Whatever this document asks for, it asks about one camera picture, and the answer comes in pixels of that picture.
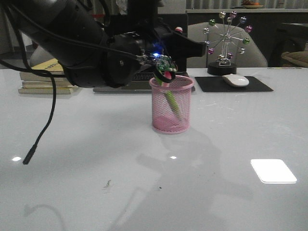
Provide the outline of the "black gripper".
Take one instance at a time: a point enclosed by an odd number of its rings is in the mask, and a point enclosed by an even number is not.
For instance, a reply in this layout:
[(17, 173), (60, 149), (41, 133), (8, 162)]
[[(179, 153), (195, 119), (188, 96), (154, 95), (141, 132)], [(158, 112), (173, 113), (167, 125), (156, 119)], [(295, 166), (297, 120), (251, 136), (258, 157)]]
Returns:
[(187, 23), (186, 14), (112, 15), (105, 31), (113, 49), (135, 55), (141, 55), (142, 50), (147, 55), (168, 55), (179, 71), (185, 71), (187, 58), (202, 57), (206, 51), (205, 43), (187, 38)]

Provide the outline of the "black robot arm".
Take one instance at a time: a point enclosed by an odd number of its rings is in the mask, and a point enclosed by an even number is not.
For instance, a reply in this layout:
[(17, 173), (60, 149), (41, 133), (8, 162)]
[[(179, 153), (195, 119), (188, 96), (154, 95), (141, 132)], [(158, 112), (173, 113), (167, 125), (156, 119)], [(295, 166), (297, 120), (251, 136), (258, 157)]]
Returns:
[(143, 70), (156, 70), (154, 53), (172, 61), (201, 57), (206, 45), (171, 29), (156, 0), (130, 0), (126, 32), (104, 30), (78, 0), (3, 0), (13, 26), (62, 65), (71, 84), (83, 88), (127, 85)]

